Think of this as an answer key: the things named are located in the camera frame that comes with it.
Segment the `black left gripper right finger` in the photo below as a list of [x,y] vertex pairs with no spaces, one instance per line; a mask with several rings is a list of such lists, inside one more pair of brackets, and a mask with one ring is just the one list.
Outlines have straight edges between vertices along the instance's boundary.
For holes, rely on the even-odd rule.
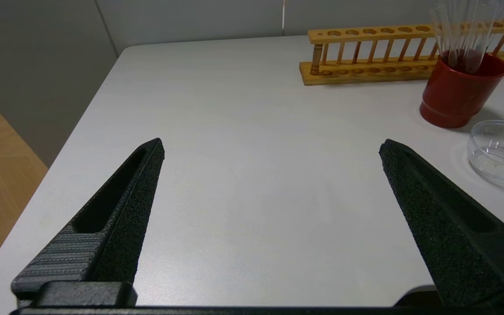
[[504,307],[504,223],[410,147],[379,155],[443,305]]

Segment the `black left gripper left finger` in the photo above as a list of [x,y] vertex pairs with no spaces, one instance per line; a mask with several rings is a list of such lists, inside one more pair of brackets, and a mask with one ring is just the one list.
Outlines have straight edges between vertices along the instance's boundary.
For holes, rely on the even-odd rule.
[[132,284],[164,158],[160,138],[138,146],[13,279],[16,299],[32,301],[50,281]]

